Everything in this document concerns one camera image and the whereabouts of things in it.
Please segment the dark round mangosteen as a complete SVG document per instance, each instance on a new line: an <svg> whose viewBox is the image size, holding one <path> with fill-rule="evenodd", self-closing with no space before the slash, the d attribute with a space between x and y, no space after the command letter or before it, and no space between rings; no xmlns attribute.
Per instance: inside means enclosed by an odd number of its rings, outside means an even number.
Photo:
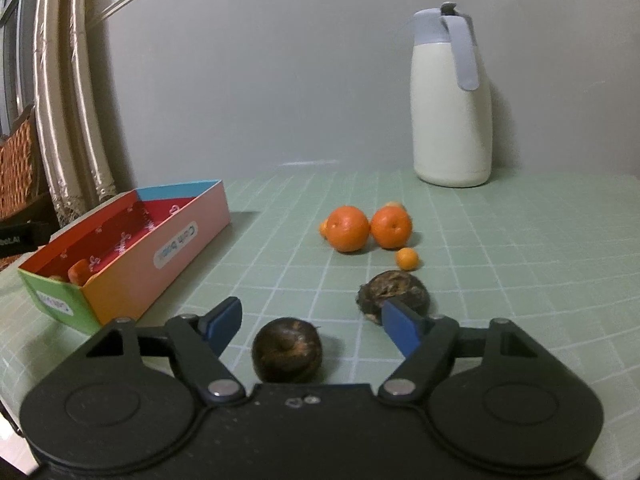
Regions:
<svg viewBox="0 0 640 480"><path fill-rule="evenodd" d="M258 330L250 354L262 382L303 384L311 382L320 370L323 348L311 323L300 318L275 318Z"/></svg>

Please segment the dark brown wrinkled fruit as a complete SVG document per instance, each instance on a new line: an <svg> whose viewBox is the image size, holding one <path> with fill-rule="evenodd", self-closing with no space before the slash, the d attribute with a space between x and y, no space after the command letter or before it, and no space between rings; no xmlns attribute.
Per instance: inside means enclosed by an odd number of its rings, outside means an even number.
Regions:
<svg viewBox="0 0 640 480"><path fill-rule="evenodd" d="M419 314L425 314L431 305L426 286L411 273L401 270L384 271L362 284L357 292L356 304L367 320L381 325L382 309L390 299L400 300Z"/></svg>

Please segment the small kumquat front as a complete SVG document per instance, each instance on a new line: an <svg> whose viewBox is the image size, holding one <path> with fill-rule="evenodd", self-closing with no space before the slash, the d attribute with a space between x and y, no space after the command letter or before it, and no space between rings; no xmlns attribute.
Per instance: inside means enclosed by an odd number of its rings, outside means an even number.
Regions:
<svg viewBox="0 0 640 480"><path fill-rule="evenodd" d="M416 270L420 266L419 254L410 247L404 247L395 254L395 260L400 270L410 272Z"/></svg>

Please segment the small kumquat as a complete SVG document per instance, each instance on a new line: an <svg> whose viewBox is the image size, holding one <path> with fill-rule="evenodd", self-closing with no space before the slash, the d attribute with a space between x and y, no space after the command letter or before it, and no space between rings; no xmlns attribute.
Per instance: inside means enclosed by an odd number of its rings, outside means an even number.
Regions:
<svg viewBox="0 0 640 480"><path fill-rule="evenodd" d="M395 254L395 260L400 270L410 272L416 270L420 266L419 254L410 247L404 247Z"/></svg>
<svg viewBox="0 0 640 480"><path fill-rule="evenodd" d="M322 238L324 238L325 240L328 238L328 234L326 234L327 232L328 232L328 219L323 220L319 226L319 233L322 236Z"/></svg>

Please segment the large orange right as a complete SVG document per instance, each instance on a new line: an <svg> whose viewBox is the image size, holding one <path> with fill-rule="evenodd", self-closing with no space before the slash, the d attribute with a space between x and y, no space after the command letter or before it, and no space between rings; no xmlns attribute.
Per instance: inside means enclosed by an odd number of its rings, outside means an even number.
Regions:
<svg viewBox="0 0 640 480"><path fill-rule="evenodd" d="M370 232L376 244L384 249L399 249L407 245L412 234L412 219L404 208L387 205L371 218Z"/></svg>

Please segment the large orange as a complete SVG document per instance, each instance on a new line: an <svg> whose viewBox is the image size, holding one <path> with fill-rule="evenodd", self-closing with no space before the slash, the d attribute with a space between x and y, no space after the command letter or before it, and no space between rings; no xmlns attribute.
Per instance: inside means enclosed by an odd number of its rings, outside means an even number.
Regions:
<svg viewBox="0 0 640 480"><path fill-rule="evenodd" d="M338 252L359 252L366 246L369 234L369 220L357 207L338 207L326 219L326 239Z"/></svg>
<svg viewBox="0 0 640 480"><path fill-rule="evenodd" d="M387 205L371 218L370 232L376 244L384 249L399 249L407 245L412 234L412 219L404 208Z"/></svg>

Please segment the colourful cardboard box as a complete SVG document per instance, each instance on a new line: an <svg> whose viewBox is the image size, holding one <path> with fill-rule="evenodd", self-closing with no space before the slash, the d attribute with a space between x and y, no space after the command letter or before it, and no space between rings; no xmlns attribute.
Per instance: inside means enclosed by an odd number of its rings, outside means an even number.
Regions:
<svg viewBox="0 0 640 480"><path fill-rule="evenodd" d="M36 307L92 335L113 318L137 320L230 224L219 180L135 188L96 208L17 269ZM82 287L67 270L87 259Z"/></svg>

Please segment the orange fruit in box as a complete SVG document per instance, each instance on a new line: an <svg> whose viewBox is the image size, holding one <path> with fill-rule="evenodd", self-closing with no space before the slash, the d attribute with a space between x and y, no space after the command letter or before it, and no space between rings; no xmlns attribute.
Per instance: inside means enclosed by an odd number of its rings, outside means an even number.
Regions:
<svg viewBox="0 0 640 480"><path fill-rule="evenodd" d="M92 274L92 267L87 259L78 260L67 270L68 280L80 287L90 280Z"/></svg>

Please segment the large orange left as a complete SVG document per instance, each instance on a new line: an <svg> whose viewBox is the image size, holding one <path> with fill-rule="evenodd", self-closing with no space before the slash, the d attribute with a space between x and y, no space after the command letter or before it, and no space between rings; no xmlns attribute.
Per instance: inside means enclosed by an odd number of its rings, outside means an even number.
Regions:
<svg viewBox="0 0 640 480"><path fill-rule="evenodd" d="M369 234L369 220L357 207L338 207L326 219L326 239L338 252L359 252L366 246Z"/></svg>

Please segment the small kumquat left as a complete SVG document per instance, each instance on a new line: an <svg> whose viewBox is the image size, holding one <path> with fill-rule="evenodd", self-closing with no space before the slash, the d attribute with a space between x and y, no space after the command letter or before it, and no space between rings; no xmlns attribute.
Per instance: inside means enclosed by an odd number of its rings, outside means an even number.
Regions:
<svg viewBox="0 0 640 480"><path fill-rule="evenodd" d="M319 226L319 233L322 236L322 238L324 238L325 240L328 238L328 234L326 234L327 232L328 232L328 219L323 220Z"/></svg>

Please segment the green checked tablecloth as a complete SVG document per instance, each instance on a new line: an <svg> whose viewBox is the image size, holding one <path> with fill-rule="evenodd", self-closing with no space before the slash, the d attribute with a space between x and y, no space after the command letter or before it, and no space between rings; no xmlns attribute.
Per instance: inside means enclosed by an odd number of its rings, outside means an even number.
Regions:
<svg viewBox="0 0 640 480"><path fill-rule="evenodd" d="M418 278L433 311L464 326L508 318L594 389L604 406L590 464L604 478L639 474L639 181L628 176L498 172L480 188L447 190L411 171L272 174L224 185L230 226L143 317L202 314L234 295L242 328L224 362L254 382L250 344L268 321L295 316L322 337L327 382L377 385L400 360L360 314L360 285L395 264L369 245L343 255L319 224L335 208L366 214L403 204Z"/></svg>

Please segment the beige satin curtain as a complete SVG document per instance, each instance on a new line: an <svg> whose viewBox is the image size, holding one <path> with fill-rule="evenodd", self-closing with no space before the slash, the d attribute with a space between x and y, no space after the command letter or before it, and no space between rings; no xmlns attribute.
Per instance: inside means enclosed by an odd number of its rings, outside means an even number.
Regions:
<svg viewBox="0 0 640 480"><path fill-rule="evenodd" d="M86 0L37 0L34 43L40 151L66 226L117 194L94 102Z"/></svg>

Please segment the wooden sofa orange cushion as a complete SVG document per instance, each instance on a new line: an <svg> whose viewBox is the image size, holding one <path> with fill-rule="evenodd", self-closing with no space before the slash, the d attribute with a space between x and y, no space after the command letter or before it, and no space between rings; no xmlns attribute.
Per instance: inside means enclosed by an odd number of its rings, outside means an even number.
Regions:
<svg viewBox="0 0 640 480"><path fill-rule="evenodd" d="M27 105L1 139L1 269L47 244L57 229L34 106Z"/></svg>

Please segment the white thermos jug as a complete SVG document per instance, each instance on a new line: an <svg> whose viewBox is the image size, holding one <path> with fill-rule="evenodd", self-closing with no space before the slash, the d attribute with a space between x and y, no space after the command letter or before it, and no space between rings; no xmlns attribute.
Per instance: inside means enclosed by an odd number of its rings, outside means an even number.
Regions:
<svg viewBox="0 0 640 480"><path fill-rule="evenodd" d="M424 182L474 188L492 164L490 84L472 18L454 2L413 15L413 168Z"/></svg>

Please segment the window with frame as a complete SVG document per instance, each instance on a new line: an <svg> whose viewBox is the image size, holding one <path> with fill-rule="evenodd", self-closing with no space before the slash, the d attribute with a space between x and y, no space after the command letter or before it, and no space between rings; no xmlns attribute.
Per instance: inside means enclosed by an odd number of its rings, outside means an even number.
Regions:
<svg viewBox="0 0 640 480"><path fill-rule="evenodd" d="M1 0L1 136L32 104L37 0Z"/></svg>

